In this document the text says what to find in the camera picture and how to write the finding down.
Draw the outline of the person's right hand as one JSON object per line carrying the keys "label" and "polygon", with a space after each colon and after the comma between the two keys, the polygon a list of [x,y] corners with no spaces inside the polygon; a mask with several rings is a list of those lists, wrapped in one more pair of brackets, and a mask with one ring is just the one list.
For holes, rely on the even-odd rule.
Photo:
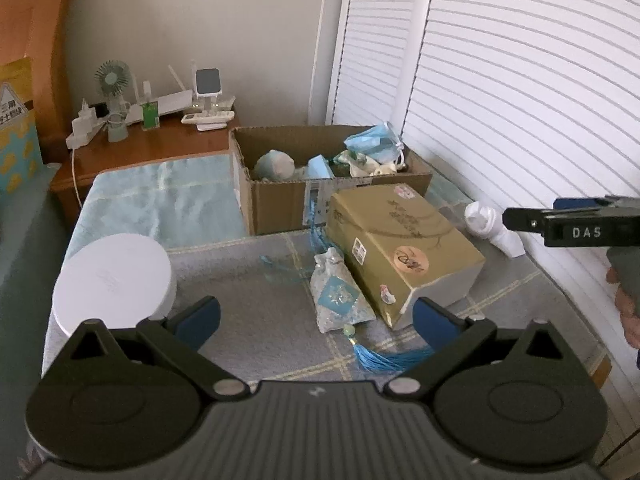
{"label": "person's right hand", "polygon": [[614,306],[620,314],[626,341],[639,349],[639,248],[612,247],[606,253],[610,268],[606,280],[617,286]]}

